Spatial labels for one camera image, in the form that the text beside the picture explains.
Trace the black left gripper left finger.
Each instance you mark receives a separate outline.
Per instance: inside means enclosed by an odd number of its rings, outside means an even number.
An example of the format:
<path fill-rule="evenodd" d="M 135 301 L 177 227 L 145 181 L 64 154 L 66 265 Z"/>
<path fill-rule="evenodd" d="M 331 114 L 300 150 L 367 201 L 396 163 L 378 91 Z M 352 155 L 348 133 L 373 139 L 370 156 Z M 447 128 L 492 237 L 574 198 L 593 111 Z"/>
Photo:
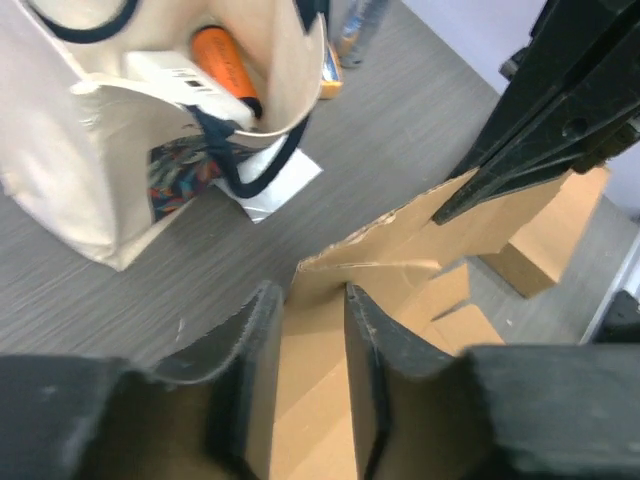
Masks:
<path fill-rule="evenodd" d="M 5 479 L 265 479 L 283 317 L 259 285 L 231 317 L 150 368 L 125 358 L 1 359 Z"/>

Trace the brown cardboard box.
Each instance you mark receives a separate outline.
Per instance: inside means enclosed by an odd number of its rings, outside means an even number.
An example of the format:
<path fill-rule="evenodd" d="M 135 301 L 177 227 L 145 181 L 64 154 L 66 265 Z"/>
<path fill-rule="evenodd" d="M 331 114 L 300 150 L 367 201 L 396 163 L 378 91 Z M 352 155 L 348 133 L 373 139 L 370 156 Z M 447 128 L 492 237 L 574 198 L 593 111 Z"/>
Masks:
<path fill-rule="evenodd" d="M 555 198 L 500 252 L 480 259 L 524 298 L 557 285 L 599 205 L 609 169 L 571 174 Z"/>

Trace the orange item in bag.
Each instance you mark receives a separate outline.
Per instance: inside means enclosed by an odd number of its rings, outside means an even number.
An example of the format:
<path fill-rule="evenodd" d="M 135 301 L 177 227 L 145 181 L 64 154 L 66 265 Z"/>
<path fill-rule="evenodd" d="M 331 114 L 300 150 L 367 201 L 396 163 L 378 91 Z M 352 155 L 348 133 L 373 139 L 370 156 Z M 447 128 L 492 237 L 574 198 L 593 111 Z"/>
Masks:
<path fill-rule="evenodd" d="M 231 34 L 224 27 L 207 25 L 191 36 L 190 47 L 196 65 L 261 119 L 262 103 Z"/>

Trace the silver blue drink can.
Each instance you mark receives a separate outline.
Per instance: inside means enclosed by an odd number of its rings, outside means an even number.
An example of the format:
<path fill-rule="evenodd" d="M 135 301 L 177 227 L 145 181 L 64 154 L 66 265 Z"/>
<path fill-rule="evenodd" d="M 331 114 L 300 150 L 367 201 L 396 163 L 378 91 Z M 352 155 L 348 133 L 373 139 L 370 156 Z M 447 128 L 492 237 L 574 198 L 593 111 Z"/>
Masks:
<path fill-rule="evenodd" d="M 390 0 L 353 0 L 334 41 L 339 62 L 344 68 L 357 68 L 389 9 Z"/>

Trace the spare cardboard blank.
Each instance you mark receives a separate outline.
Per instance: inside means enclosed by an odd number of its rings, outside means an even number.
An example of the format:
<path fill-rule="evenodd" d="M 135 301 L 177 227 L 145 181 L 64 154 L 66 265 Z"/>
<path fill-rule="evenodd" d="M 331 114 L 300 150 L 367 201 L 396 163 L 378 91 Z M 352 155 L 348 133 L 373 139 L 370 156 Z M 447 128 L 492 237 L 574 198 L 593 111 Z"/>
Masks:
<path fill-rule="evenodd" d="M 298 264 L 285 302 L 270 476 L 353 479 L 344 341 L 344 285 L 361 286 L 393 317 L 440 271 L 498 252 L 558 193 L 562 178 L 479 204 L 436 224 L 432 216 L 468 180 L 422 193 Z"/>

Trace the beige canvas tote bag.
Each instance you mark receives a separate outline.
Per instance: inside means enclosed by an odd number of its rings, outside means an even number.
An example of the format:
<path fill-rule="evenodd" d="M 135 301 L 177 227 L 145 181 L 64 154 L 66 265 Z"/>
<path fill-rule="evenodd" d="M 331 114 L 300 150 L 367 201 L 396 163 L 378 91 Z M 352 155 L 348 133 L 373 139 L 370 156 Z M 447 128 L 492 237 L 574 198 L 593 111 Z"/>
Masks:
<path fill-rule="evenodd" d="M 1 5 L 1 186 L 86 258 L 126 269 L 222 178 L 257 196 L 299 148 L 321 91 L 324 1 L 5 1 Z M 177 51 L 224 27 L 262 103 L 251 131 L 130 80 L 124 55 Z M 239 165 L 279 139 L 266 170 Z"/>

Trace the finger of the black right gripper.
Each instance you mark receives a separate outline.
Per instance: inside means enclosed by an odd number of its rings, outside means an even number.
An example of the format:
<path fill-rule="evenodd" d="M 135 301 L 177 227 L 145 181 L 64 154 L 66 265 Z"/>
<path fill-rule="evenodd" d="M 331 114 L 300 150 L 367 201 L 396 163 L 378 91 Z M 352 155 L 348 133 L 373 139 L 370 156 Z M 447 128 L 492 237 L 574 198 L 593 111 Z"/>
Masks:
<path fill-rule="evenodd" d="M 451 173 L 474 174 L 436 211 L 439 225 L 638 143 L 638 2 L 546 2 L 501 72 L 509 84 Z"/>

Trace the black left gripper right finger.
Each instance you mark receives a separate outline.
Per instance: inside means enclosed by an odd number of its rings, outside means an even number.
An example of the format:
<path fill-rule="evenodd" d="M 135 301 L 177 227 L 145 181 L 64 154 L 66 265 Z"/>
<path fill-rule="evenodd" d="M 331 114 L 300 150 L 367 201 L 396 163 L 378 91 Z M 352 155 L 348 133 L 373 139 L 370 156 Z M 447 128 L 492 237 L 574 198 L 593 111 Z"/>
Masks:
<path fill-rule="evenodd" d="M 635 344 L 445 353 L 347 284 L 344 332 L 361 479 L 635 479 Z"/>

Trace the white box in bag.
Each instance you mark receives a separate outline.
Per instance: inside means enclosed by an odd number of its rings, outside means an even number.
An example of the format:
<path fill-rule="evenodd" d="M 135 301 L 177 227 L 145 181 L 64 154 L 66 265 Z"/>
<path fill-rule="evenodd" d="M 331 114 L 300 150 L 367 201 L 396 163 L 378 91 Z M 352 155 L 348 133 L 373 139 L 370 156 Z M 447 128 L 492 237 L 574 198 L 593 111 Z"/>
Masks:
<path fill-rule="evenodd" d="M 198 106 L 244 131 L 256 126 L 254 113 L 245 103 L 177 51 L 131 51 L 124 55 L 124 68 L 130 80 L 158 87 L 174 103 Z"/>

